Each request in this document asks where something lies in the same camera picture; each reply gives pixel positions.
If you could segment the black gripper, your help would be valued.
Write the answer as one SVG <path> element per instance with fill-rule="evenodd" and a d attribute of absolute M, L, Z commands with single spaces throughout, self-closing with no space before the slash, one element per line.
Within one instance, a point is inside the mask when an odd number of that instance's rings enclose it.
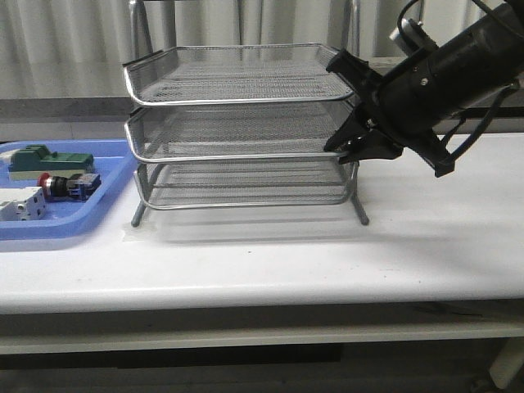
<path fill-rule="evenodd" d="M 433 127 L 450 117 L 454 105 L 432 67 L 439 52 L 421 49 L 386 75 L 367 61 L 341 49 L 326 71 L 342 77 L 359 96 L 342 126 L 326 141 L 324 151 L 345 151 L 340 164 L 361 160 L 394 160 L 405 148 L 416 152 L 437 178 L 454 171 L 454 159 Z"/>

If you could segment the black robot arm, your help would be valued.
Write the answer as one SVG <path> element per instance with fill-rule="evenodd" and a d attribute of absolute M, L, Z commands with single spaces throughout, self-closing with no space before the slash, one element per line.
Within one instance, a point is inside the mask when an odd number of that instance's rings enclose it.
<path fill-rule="evenodd" d="M 454 171 L 456 160 L 486 131 L 503 101 L 514 94 L 523 72 L 523 3 L 506 1 L 495 9 L 477 6 L 485 16 L 442 46 L 414 20 L 399 16 L 391 38 L 406 54 L 386 75 L 341 49 L 327 71 L 341 76 L 358 102 L 343 125 L 326 141 L 325 151 L 343 150 L 342 164 L 394 160 L 408 148 L 421 156 L 436 177 Z M 442 120 L 493 96 L 485 117 L 454 151 L 433 130 Z"/>

